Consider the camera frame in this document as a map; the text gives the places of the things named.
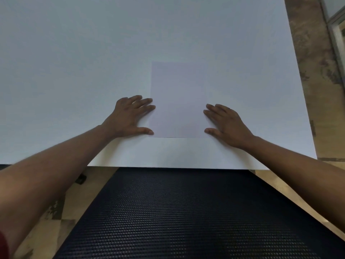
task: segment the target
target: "marble floor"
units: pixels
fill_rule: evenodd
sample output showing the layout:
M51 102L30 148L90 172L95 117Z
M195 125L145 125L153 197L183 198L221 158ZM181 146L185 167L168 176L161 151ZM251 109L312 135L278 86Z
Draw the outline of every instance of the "marble floor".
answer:
M345 169L345 96L319 0L285 0L300 76L320 160ZM15 253L16 259L50 259L107 180L116 171L89 167L83 185L73 184L50 205ZM255 174L302 207L345 240L345 234L325 220L270 171Z

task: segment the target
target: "paper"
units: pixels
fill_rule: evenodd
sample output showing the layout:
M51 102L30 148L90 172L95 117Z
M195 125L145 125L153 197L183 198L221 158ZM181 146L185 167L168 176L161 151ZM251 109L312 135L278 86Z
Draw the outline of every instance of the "paper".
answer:
M202 138L209 123L206 108L206 67L198 63L153 62L149 119L153 137Z

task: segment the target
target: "left hand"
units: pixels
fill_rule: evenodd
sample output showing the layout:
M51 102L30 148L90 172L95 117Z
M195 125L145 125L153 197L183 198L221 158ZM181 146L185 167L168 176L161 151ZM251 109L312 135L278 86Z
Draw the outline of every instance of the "left hand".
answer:
M155 105L148 105L149 103L152 103L152 99L142 99L141 95L121 98L102 126L112 139L140 134L153 135L151 129L137 127L139 119L156 108Z

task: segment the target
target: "hand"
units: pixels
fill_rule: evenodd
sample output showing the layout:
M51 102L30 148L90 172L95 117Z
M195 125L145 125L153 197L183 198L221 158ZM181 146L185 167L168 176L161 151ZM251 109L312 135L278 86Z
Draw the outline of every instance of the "hand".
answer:
M206 128L205 133L240 149L246 148L251 139L255 138L234 110L221 104L207 104L206 108L208 110L204 110L204 114L215 123L218 130Z
M151 102L151 98L142 99L141 95L121 98L116 102L115 110L102 126L109 132L112 139L140 134L153 135L151 129L137 127L139 119L156 108L155 105L148 105Z

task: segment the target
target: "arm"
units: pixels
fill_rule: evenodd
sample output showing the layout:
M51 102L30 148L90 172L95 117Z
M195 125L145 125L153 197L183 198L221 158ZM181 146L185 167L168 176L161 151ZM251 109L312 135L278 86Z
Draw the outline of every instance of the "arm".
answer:
M0 231L7 239L10 255L47 206L66 192L110 141L153 134L149 128L137 127L140 116L155 108L147 105L151 102L141 96L122 98L103 124L0 171Z
M205 132L240 148L267 166L319 214L345 232L345 171L254 136L238 113L208 104L204 110L218 127Z

